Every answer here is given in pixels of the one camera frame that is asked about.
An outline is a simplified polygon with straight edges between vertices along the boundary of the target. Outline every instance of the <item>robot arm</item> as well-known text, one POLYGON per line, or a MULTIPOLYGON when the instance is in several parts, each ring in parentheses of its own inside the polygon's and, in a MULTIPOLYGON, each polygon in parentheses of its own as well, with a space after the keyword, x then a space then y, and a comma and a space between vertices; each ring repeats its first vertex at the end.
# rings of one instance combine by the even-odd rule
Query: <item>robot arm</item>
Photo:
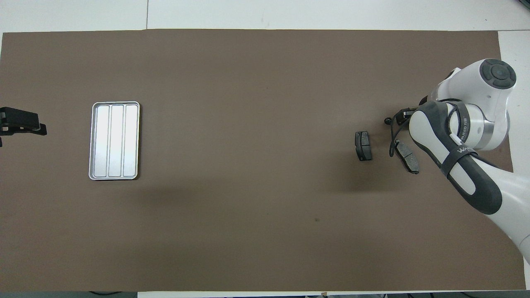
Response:
POLYGON ((499 60, 457 68, 412 114, 409 132, 464 199, 530 260, 530 179, 498 169, 474 151, 503 141, 514 85, 515 72, 499 60))

